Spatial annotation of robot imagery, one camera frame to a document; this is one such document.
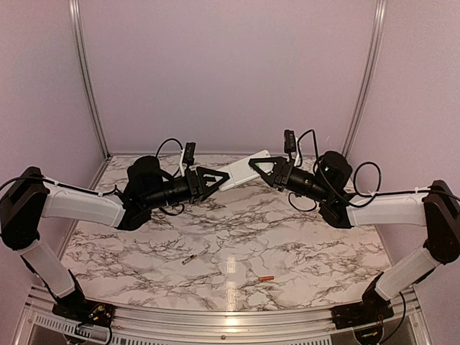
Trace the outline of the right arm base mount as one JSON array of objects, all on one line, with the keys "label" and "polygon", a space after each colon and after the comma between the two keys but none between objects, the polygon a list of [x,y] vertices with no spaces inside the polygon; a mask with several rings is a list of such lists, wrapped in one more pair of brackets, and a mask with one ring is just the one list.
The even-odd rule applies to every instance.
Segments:
[{"label": "right arm base mount", "polygon": [[360,302],[338,305],[331,309],[336,329],[363,326],[394,316],[390,301],[385,300],[376,291],[377,281],[382,275],[381,272],[371,281]]}]

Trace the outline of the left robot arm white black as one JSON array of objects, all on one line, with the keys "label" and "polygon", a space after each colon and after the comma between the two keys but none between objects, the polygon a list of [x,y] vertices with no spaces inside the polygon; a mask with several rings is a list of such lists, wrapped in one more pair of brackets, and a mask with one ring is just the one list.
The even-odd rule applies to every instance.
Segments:
[{"label": "left robot arm white black", "polygon": [[49,288],[56,301],[76,320],[91,313],[77,280],[40,238],[43,218],[63,218],[133,231],[151,219],[152,210],[182,202],[204,201],[229,180],[229,174],[197,167],[173,177],[154,156],[137,159],[127,170],[123,191],[97,193],[47,179],[38,167],[5,183],[1,197],[1,240],[19,253]]}]

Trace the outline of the white remote control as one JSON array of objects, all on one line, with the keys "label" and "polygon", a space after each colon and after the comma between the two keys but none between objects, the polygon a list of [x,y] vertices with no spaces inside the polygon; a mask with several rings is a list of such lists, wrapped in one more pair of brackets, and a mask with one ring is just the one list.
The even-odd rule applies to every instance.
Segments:
[{"label": "white remote control", "polygon": [[267,150],[262,150],[258,153],[247,156],[236,162],[219,168],[218,171],[227,173],[229,175],[229,179],[224,184],[219,186],[219,190],[224,192],[258,178],[259,174],[249,166],[249,161],[251,159],[262,158],[270,158],[270,153]]}]

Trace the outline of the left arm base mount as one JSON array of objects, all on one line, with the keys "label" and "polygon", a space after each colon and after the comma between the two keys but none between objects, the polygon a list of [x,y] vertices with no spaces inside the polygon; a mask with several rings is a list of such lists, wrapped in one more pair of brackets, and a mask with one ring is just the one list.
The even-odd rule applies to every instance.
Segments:
[{"label": "left arm base mount", "polygon": [[51,293],[55,299],[52,313],[63,318],[101,327],[109,327],[114,316],[114,305],[87,299],[81,286],[69,271],[73,281],[73,290],[64,297]]}]

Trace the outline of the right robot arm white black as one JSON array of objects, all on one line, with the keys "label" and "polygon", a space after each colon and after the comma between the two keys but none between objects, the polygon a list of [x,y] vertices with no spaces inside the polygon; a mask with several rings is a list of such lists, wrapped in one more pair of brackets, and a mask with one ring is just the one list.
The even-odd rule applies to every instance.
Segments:
[{"label": "right robot arm white black", "polygon": [[249,166],[269,186],[315,201],[322,218],[336,229],[382,224],[426,228],[424,245],[381,273],[365,290],[363,301],[356,306],[356,316],[363,322],[373,321],[406,287],[420,282],[439,265],[459,258],[459,199],[442,180],[433,181],[425,190],[347,193],[344,187],[351,166],[334,151],[318,158],[314,173],[284,157],[253,158]]}]

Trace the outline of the gold AAA battery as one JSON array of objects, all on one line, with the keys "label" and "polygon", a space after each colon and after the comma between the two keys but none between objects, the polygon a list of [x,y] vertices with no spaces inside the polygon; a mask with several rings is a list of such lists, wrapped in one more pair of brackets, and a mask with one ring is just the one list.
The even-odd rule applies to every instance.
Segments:
[{"label": "gold AAA battery", "polygon": [[183,265],[186,265],[187,263],[189,263],[190,261],[192,261],[192,260],[195,259],[196,257],[197,257],[196,254],[192,254],[192,255],[190,255],[188,258],[184,259],[184,260],[182,261],[182,264],[183,264]]}]

